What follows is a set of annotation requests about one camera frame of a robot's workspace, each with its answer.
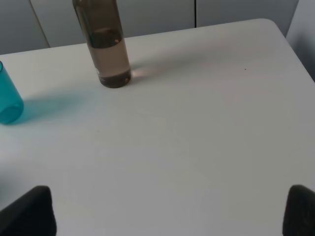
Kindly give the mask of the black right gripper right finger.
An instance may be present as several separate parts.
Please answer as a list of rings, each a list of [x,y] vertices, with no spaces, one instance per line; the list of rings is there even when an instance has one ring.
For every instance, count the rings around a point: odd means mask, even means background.
[[[283,217],[284,236],[315,234],[315,193],[303,185],[294,185],[288,192]]]

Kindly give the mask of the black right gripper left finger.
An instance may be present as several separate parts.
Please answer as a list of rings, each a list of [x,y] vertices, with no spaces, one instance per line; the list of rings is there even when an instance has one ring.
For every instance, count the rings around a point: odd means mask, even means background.
[[[2,236],[55,236],[51,190],[36,186],[0,211]]]

